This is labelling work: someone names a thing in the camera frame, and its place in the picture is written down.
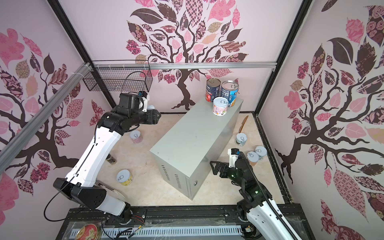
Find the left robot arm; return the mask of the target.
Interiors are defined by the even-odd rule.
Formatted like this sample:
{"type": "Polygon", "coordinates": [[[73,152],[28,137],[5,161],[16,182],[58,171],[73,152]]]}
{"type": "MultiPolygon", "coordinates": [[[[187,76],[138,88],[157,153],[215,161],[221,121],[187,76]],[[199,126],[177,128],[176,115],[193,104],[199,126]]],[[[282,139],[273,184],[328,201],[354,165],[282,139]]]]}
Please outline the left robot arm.
{"type": "Polygon", "coordinates": [[[141,111],[117,106],[105,113],[78,163],[65,178],[55,180],[54,188],[73,202],[115,216],[122,223],[129,222],[130,204],[97,187],[97,176],[110,151],[125,133],[140,125],[156,125],[160,118],[161,113],[156,109],[141,111]]]}

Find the white small can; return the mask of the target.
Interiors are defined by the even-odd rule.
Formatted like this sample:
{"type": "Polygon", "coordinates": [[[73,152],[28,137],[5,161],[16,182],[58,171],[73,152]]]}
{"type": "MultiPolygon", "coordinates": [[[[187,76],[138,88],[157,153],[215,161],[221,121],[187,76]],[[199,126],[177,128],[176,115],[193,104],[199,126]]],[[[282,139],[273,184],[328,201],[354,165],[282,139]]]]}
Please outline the white small can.
{"type": "Polygon", "coordinates": [[[238,133],[236,135],[235,143],[236,145],[243,147],[246,144],[247,140],[248,140],[248,137],[246,134],[238,133]]]}

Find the dark tomato can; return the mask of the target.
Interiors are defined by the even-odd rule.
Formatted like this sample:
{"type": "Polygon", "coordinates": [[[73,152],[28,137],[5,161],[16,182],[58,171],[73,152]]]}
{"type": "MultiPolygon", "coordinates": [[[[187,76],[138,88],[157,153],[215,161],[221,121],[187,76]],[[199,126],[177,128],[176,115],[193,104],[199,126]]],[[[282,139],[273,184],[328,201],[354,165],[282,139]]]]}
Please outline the dark tomato can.
{"type": "Polygon", "coordinates": [[[206,100],[213,102],[215,98],[220,96],[221,81],[216,78],[208,79],[206,82],[206,100]]]}

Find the large blue labelled can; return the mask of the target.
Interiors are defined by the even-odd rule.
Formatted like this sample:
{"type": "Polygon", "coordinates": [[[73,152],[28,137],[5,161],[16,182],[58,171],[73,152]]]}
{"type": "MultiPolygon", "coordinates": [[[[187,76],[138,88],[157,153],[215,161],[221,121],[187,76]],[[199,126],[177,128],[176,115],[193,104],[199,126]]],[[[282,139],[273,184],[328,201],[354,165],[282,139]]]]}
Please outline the large blue labelled can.
{"type": "Polygon", "coordinates": [[[239,84],[235,81],[224,81],[221,86],[221,97],[228,100],[228,107],[233,107],[239,90],[239,84]]]}

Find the pink labelled can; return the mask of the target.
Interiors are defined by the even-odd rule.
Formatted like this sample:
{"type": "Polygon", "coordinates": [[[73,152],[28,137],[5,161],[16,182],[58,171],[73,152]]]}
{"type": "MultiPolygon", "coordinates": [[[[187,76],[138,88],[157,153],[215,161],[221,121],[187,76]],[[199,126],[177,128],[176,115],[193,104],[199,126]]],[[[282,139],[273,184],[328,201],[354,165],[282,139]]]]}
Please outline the pink labelled can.
{"type": "Polygon", "coordinates": [[[228,110],[228,100],[223,97],[217,97],[213,101],[213,114],[216,116],[224,116],[228,110]]]}

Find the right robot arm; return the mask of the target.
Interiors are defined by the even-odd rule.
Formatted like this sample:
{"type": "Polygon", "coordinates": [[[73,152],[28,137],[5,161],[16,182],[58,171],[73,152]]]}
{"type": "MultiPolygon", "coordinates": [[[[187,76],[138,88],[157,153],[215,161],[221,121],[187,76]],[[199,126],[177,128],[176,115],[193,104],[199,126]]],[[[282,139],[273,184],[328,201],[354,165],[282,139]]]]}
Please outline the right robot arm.
{"type": "Polygon", "coordinates": [[[240,187],[243,197],[237,203],[239,218],[249,222],[266,240],[300,240],[300,235],[284,217],[267,188],[257,179],[249,161],[229,163],[211,161],[214,175],[230,179],[240,187]]]}

